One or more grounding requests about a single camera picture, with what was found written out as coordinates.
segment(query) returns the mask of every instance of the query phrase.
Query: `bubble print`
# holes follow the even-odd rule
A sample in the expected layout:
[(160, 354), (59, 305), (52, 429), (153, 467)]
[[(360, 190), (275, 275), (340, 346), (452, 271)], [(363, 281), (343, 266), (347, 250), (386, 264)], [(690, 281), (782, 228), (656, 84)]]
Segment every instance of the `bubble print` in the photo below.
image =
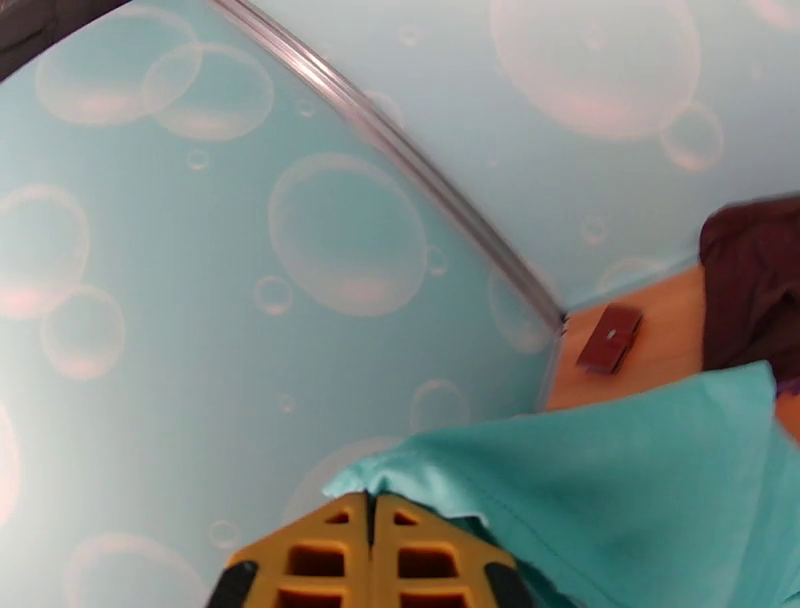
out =
[[(159, 107), (176, 70), (200, 55), (202, 67), (174, 103)], [(187, 139), (228, 141), (266, 120), (275, 99), (267, 71), (250, 55), (221, 44), (187, 44), (159, 59), (144, 80), (144, 100), (165, 129)]]
[(125, 319), (108, 293), (83, 285), (42, 319), (39, 335), (56, 371), (90, 380), (117, 364), (125, 346)]
[(0, 403), (0, 529), (19, 500), (21, 470), (17, 437), (5, 406)]
[(674, 0), (492, 0), (491, 30), (520, 93), (590, 137), (658, 134), (700, 75), (697, 31)]
[(302, 116), (303, 118), (311, 118), (316, 114), (316, 110), (314, 109), (314, 104), (312, 104), (307, 99), (301, 99), (297, 102), (296, 107), (297, 113)]
[(386, 116), (401, 129), (405, 127), (403, 110), (398, 103), (381, 91), (366, 91), (364, 93)]
[(346, 445), (321, 460), (305, 477), (289, 498), (283, 511), (283, 524), (286, 525), (315, 511), (326, 502), (322, 488), (339, 471), (354, 462), (372, 454), (390, 450), (402, 442), (399, 437), (373, 437)]
[(432, 277), (441, 277), (447, 272), (447, 256), (433, 245), (428, 247), (428, 272)]
[(291, 286), (280, 277), (259, 279), (253, 288), (253, 297), (256, 305), (273, 317), (286, 314), (294, 303)]
[(420, 38), (422, 38), (422, 33), (419, 28), (407, 25), (398, 30), (397, 37), (405, 46), (416, 46), (419, 44)]
[(411, 402), (411, 432), (463, 426), (470, 411), (464, 395), (450, 380), (428, 380), (415, 392)]
[(648, 258), (624, 258), (609, 266), (597, 282), (601, 294), (633, 285), (648, 277), (663, 275), (666, 266)]
[(0, 199), (0, 315), (52, 310), (80, 282), (88, 257), (89, 221), (64, 190), (34, 184)]
[(306, 157), (279, 177), (268, 204), (272, 247), (319, 304), (355, 317), (405, 306), (427, 271), (422, 221), (386, 173), (358, 158)]
[(186, 157), (186, 165), (192, 171), (202, 171), (208, 167), (208, 154), (202, 150), (192, 150)]
[(208, 538), (217, 549), (230, 551), (239, 544), (239, 527), (229, 521), (220, 519), (208, 528)]
[(761, 82), (762, 80), (764, 80), (764, 66), (762, 66), (757, 61), (753, 61), (750, 64), (749, 73), (750, 73), (750, 79), (753, 82)]
[(800, 4), (796, 0), (748, 0), (748, 4), (759, 19), (775, 29), (800, 28)]
[(284, 393), (278, 396), (278, 407), (284, 414), (291, 414), (297, 409), (297, 402), (294, 397)]
[(136, 3), (122, 6), (42, 54), (34, 76), (36, 96), (50, 114), (68, 123), (132, 123), (188, 90), (200, 70), (200, 53), (172, 63), (169, 78), (151, 92), (148, 104), (142, 87), (160, 58), (196, 42), (192, 27), (173, 13)]
[(468, 19), (486, 21), (488, 3), (486, 0), (442, 0), (448, 14), (460, 14)]
[(171, 549), (148, 538), (108, 534), (80, 543), (70, 555), (64, 593), (68, 608), (198, 608), (209, 589)]
[(550, 332), (530, 305), (496, 269), (489, 273), (489, 307), (497, 329), (517, 352), (535, 354), (550, 342)]
[(664, 153), (677, 166), (699, 173), (722, 158), (724, 135), (716, 114), (693, 103), (661, 133)]
[(581, 236), (587, 245), (599, 245), (608, 238), (606, 221), (597, 215), (587, 215), (581, 222)]

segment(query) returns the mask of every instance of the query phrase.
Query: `bubble wallpaper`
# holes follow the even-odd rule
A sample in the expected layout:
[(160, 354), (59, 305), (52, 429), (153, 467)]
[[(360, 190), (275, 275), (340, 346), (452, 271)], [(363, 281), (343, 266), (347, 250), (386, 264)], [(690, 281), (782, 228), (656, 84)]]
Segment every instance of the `bubble wallpaper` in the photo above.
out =
[(553, 331), (212, 6), (68, 37), (0, 133), (0, 606), (201, 608), (342, 467), (542, 409)]
[(379, 91), (568, 310), (696, 263), (722, 205), (800, 188), (793, 0), (251, 1)]

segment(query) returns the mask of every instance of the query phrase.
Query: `brown wallet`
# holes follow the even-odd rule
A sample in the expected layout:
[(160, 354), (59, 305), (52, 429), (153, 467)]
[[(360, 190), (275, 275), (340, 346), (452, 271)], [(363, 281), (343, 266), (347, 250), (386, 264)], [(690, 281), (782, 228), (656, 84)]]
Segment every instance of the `brown wallet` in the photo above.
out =
[(610, 304), (604, 311), (576, 365), (597, 374), (615, 374), (633, 346), (644, 315), (638, 308)]

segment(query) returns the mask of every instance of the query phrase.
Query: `yellow grid object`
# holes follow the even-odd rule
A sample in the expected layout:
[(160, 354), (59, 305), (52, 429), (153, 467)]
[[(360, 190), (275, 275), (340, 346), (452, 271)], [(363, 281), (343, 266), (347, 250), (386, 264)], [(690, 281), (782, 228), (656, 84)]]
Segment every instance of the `yellow grid object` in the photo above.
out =
[(207, 608), (534, 608), (514, 558), (398, 496), (347, 494), (237, 551)]

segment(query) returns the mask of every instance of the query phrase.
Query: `small brown object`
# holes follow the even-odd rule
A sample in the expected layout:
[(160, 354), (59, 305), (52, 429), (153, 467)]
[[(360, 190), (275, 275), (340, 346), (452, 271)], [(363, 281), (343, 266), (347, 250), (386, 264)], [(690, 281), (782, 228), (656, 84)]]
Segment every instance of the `small brown object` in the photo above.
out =
[(638, 308), (610, 304), (603, 311), (578, 357), (578, 367), (597, 374), (615, 374), (633, 346), (644, 315)]

